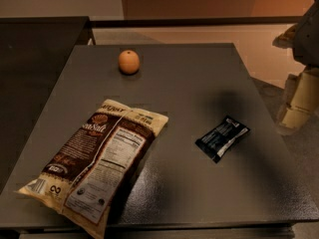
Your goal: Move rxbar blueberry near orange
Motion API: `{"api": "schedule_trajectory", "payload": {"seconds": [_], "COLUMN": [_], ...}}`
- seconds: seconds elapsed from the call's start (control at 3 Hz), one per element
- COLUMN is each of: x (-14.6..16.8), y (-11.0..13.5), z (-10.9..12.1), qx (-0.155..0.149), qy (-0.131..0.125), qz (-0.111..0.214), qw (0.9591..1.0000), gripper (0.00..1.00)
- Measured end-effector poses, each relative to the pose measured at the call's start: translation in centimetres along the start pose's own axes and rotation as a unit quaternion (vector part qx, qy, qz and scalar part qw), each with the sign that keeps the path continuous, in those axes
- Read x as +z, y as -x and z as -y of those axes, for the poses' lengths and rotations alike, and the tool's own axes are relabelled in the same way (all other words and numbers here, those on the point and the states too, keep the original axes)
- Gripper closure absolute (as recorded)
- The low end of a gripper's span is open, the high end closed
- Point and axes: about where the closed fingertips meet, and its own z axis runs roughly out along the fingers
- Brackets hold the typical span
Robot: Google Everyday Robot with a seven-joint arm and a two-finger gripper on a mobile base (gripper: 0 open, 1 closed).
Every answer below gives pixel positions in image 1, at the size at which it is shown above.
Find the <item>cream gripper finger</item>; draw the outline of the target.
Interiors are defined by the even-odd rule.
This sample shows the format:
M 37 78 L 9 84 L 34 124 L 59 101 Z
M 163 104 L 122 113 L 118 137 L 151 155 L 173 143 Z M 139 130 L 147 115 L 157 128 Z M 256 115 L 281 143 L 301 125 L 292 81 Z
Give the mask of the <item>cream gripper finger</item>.
M 290 135 L 297 129 L 298 112 L 291 108 L 290 101 L 294 96 L 297 77 L 289 75 L 282 96 L 282 104 L 276 116 L 276 128 L 281 135 Z
M 287 104 L 286 125 L 302 127 L 319 107 L 318 68 L 307 68 L 293 79 L 293 92 Z

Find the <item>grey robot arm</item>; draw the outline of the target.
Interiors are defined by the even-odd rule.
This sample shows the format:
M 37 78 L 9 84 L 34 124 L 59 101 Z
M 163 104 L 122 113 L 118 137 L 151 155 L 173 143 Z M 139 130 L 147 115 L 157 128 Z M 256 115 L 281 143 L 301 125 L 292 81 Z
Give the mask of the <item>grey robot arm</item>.
M 319 109 L 319 0 L 300 21 L 277 36 L 273 46 L 291 49 L 293 59 L 304 65 L 299 75 L 289 74 L 285 82 L 283 104 L 277 117 L 277 131 L 293 134 Z

